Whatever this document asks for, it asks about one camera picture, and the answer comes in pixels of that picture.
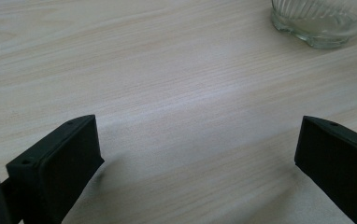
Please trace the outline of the ribbed clear glass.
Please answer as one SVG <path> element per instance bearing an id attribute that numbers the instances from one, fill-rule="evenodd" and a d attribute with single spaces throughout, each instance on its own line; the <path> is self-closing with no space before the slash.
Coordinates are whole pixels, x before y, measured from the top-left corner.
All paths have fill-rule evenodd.
<path id="1" fill-rule="evenodd" d="M 274 27 L 315 49 L 335 49 L 357 34 L 357 0 L 271 0 Z"/>

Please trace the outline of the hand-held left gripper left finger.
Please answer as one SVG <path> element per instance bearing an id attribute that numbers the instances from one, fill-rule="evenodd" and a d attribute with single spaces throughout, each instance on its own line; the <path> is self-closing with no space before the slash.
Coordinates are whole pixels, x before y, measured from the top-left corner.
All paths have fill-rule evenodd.
<path id="1" fill-rule="evenodd" d="M 7 164 L 25 224 L 61 224 L 103 164 L 96 118 L 71 119 Z"/>

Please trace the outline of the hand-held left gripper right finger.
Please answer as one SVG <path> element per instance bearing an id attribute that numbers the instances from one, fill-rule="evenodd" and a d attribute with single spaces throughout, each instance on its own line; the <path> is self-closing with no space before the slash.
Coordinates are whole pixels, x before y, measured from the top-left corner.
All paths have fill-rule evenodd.
<path id="1" fill-rule="evenodd" d="M 357 133 L 326 119 L 303 117 L 295 164 L 357 224 Z"/>

